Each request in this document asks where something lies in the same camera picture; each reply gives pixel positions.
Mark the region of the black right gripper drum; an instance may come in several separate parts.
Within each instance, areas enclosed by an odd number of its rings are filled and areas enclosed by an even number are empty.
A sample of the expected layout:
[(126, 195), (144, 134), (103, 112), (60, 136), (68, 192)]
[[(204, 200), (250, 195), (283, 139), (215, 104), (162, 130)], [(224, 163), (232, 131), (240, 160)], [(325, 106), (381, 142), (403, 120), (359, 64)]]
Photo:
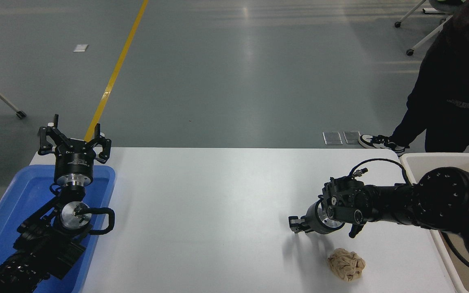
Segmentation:
[(335, 231), (334, 228), (328, 226), (323, 222), (327, 219), (322, 200), (318, 200), (315, 204), (311, 205), (305, 214), (305, 233), (316, 232), (321, 235), (328, 235)]

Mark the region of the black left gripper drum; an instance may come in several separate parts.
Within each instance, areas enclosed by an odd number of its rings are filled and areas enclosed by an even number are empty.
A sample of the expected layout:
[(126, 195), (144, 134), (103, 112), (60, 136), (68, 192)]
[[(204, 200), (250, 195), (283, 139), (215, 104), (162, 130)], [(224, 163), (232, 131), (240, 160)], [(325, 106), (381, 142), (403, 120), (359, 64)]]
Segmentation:
[(54, 178), (69, 174), (80, 174), (93, 178), (95, 152), (83, 140), (71, 140), (68, 145), (60, 144), (55, 148), (56, 162)]

